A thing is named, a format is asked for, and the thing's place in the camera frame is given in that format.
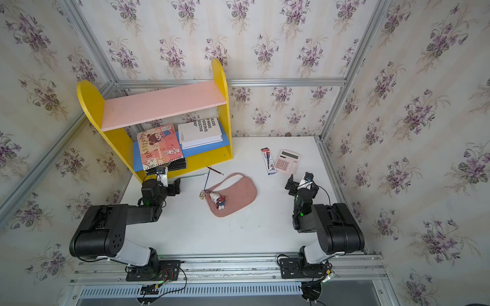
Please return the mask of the white red plush keychain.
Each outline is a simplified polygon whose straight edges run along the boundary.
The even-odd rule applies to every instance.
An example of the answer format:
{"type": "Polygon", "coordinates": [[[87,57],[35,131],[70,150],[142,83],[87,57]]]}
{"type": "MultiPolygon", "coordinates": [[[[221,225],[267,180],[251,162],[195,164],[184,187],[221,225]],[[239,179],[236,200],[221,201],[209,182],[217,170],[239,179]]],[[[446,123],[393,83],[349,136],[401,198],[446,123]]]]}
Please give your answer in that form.
{"type": "Polygon", "coordinates": [[[225,208],[226,197],[220,195],[219,193],[210,193],[209,197],[218,210],[223,210],[225,208]]]}

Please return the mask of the pink corduroy bag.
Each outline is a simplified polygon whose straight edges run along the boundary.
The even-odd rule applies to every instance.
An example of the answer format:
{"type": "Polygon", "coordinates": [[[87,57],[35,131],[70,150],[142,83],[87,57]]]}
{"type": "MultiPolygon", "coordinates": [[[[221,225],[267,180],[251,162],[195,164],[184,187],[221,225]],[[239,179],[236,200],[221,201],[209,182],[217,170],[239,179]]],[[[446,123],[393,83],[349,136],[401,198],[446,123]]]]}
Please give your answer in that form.
{"type": "Polygon", "coordinates": [[[247,177],[242,173],[232,173],[222,182],[206,189],[203,195],[211,212],[217,218],[224,218],[252,204],[257,198],[258,191],[250,177],[247,177]],[[227,188],[218,190],[223,183],[234,177],[239,177],[239,180],[227,188]],[[223,210],[218,210],[216,208],[209,197],[210,193],[219,193],[226,197],[226,204],[223,210]]]}

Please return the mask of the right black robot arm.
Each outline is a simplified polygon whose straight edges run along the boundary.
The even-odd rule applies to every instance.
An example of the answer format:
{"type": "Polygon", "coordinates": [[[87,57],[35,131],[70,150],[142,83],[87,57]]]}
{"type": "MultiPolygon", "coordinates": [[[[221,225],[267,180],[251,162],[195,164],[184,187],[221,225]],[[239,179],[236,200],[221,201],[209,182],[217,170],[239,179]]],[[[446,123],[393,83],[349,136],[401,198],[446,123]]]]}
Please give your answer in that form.
{"type": "Polygon", "coordinates": [[[309,172],[300,182],[294,181],[291,175],[285,185],[293,196],[293,228],[298,233],[314,233],[317,239],[302,246],[296,258],[277,259],[284,279],[320,279],[331,270],[331,258],[362,251],[365,247],[364,234],[345,203],[314,204],[321,188],[309,172]]]}

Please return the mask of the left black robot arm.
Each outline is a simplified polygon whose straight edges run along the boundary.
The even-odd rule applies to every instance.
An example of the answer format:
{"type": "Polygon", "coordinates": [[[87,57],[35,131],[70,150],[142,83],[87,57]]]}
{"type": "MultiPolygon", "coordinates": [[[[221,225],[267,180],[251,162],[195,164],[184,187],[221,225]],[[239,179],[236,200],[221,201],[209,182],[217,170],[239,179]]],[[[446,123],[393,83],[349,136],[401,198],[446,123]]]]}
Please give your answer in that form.
{"type": "Polygon", "coordinates": [[[73,257],[85,262],[111,260],[126,265],[126,281],[175,281],[179,261],[163,261],[151,247],[126,238],[126,227],[155,223],[166,206],[167,196],[181,192],[178,178],[168,186],[155,178],[142,183],[142,197],[136,205],[93,205],[88,208],[70,242],[73,257]]]}

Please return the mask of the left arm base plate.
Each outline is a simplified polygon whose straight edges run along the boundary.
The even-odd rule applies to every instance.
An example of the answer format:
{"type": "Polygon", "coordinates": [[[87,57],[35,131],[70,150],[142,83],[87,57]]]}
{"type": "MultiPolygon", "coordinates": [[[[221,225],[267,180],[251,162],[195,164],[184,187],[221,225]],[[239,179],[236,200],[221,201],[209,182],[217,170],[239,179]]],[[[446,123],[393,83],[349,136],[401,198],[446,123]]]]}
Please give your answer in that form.
{"type": "Polygon", "coordinates": [[[126,281],[176,281],[179,276],[181,261],[160,260],[156,268],[151,266],[128,266],[126,267],[126,281]]]}

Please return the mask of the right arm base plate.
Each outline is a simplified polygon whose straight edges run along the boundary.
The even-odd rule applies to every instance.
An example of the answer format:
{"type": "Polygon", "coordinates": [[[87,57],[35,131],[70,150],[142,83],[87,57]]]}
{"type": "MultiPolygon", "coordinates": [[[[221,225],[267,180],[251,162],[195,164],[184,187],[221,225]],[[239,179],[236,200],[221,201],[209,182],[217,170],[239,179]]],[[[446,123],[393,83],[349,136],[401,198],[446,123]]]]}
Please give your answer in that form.
{"type": "Polygon", "coordinates": [[[285,254],[276,257],[276,264],[282,279],[322,279],[333,274],[332,265],[328,262],[308,264],[304,258],[291,258],[285,254]]]}

